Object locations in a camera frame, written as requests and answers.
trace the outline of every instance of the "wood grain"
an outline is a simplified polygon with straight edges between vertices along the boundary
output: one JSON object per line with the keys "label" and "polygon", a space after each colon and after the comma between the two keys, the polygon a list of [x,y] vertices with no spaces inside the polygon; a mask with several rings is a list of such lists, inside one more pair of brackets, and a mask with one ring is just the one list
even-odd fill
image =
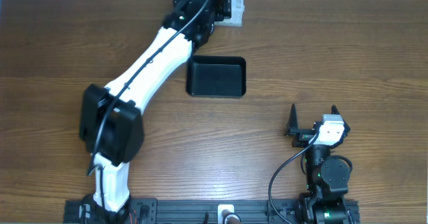
{"label": "wood grain", "polygon": [[[2,0],[0,221],[60,222],[66,199],[94,190],[78,138],[82,92],[106,84],[148,47],[171,0]],[[427,214],[428,0],[245,0],[243,27],[218,27],[201,55],[247,60],[238,100],[192,98],[179,67],[143,116],[130,166],[135,197],[267,199],[296,152],[282,134],[332,104],[352,132],[347,198],[363,223]],[[293,162],[274,197],[295,198]]]}

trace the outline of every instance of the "wooden tabletop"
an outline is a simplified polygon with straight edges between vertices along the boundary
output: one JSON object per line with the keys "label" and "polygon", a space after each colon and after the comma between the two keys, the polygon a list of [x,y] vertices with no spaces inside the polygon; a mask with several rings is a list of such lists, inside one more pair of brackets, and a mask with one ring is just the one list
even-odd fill
{"label": "wooden tabletop", "polygon": [[[337,105],[352,128],[336,153],[354,164],[347,199],[363,223],[427,215],[428,0],[245,0],[243,27],[218,27],[200,55],[247,61],[243,98],[192,98],[185,65],[144,113],[133,197],[267,199],[298,149],[283,136]],[[151,44],[171,0],[2,0],[0,221],[60,222],[94,191],[78,138],[82,93]],[[274,198],[306,191],[298,161]]]}

